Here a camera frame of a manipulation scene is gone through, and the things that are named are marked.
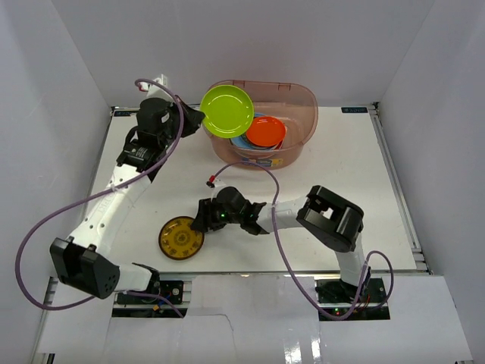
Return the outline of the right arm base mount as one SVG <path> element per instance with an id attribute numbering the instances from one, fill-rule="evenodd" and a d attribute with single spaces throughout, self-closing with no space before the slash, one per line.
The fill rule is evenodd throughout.
<path id="1" fill-rule="evenodd" d="M 355 294 L 344 287 L 339 279 L 316 280 L 315 291 L 319 306 L 328 314 L 341 317 L 345 315 L 354 300 Z M 361 293 L 348 321 L 386 321 L 390 320 L 387 303 L 378 306 L 386 298 L 386 288 L 382 278 L 370 279 Z"/>

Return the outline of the pale yellow plastic plate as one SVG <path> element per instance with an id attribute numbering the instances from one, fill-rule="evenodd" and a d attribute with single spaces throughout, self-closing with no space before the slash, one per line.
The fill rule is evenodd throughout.
<path id="1" fill-rule="evenodd" d="M 243 149 L 239 147 L 233 148 L 234 152 L 242 158 L 248 159 L 265 159 L 271 158 L 275 154 L 274 149 Z"/>

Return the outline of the yellow patterned brown-rimmed plate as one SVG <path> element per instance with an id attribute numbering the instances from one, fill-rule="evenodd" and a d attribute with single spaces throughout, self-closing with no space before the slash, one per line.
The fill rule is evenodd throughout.
<path id="1" fill-rule="evenodd" d="M 178 216 L 164 224 L 158 235 L 158 245 L 166 257 L 182 261 L 199 252 L 205 234 L 191 228 L 193 221 L 189 216 Z"/>

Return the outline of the orange plastic plate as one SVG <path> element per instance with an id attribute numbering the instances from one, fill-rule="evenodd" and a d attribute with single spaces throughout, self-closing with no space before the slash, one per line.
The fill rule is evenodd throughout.
<path id="1" fill-rule="evenodd" d="M 246 131 L 248 141 L 260 147 L 272 147 L 281 143 L 286 136 L 284 123 L 272 116 L 261 116 L 253 119 Z"/>

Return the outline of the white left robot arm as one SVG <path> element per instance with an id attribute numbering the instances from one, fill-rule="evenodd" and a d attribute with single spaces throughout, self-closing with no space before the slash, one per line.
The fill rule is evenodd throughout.
<path id="1" fill-rule="evenodd" d="M 141 102 L 136 126 L 128 132 L 117 157 L 105 195 L 66 239 L 50 246 L 62 284 L 105 299 L 114 292 L 133 290 L 150 303 L 160 294 L 155 270 L 139 264 L 116 265 L 109 260 L 117 232 L 130 210 L 148 189 L 177 137 L 194 134 L 205 115 L 182 101 L 149 98 Z"/>

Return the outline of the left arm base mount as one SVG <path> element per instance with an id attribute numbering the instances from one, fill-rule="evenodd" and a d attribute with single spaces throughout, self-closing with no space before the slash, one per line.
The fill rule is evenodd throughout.
<path id="1" fill-rule="evenodd" d="M 183 281 L 156 281 L 144 296 L 118 293 L 111 315 L 115 318 L 181 319 L 187 308 Z"/>

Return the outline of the lime green plastic plate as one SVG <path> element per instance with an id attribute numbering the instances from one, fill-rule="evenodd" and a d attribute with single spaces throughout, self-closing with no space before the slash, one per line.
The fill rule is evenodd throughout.
<path id="1" fill-rule="evenodd" d="M 244 134 L 250 128 L 255 113 L 249 95 L 233 85 L 212 87 L 203 96 L 199 110 L 205 114 L 205 129 L 224 139 Z"/>

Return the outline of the light blue plastic plate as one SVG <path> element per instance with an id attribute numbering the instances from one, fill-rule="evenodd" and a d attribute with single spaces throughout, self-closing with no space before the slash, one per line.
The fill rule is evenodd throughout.
<path id="1" fill-rule="evenodd" d="M 266 147 L 256 145 L 252 143 L 249 138 L 246 136 L 246 133 L 243 133 L 239 136 L 234 138 L 230 138 L 230 143 L 238 148 L 241 149 L 266 149 Z"/>

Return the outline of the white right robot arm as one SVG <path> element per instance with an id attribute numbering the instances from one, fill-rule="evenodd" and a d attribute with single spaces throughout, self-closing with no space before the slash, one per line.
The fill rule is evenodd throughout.
<path id="1" fill-rule="evenodd" d="M 365 260 L 360 238 L 363 217 L 356 204 L 320 185 L 303 197 L 274 205 L 250 202 L 237 188 L 220 187 L 212 197 L 199 200 L 190 228 L 205 234 L 237 224 L 255 236 L 304 228 L 335 252 L 343 296 L 357 303 L 370 292 L 369 283 L 361 276 Z"/>

